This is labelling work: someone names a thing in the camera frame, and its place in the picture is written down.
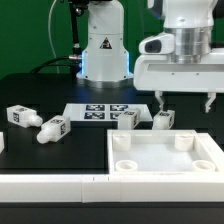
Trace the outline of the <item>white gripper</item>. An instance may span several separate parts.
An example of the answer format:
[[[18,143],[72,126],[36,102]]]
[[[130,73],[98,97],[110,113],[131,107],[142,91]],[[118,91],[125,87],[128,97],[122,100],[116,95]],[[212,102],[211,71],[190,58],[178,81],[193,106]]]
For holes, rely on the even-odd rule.
[[[160,110],[163,92],[207,92],[206,113],[224,93],[224,46],[212,48],[209,32],[163,32],[144,39],[139,52],[134,86],[155,91]]]

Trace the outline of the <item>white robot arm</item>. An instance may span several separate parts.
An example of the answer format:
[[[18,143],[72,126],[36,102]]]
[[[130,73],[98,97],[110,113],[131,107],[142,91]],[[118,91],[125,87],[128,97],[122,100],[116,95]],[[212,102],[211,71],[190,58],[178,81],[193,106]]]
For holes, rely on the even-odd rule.
[[[147,0],[164,20],[163,32],[140,42],[133,72],[123,46],[122,5],[118,0],[89,2],[88,45],[78,81],[97,88],[132,82],[138,90],[153,91],[160,104],[165,92],[203,92],[209,109],[224,93],[224,47],[211,46],[213,10],[220,2]]]

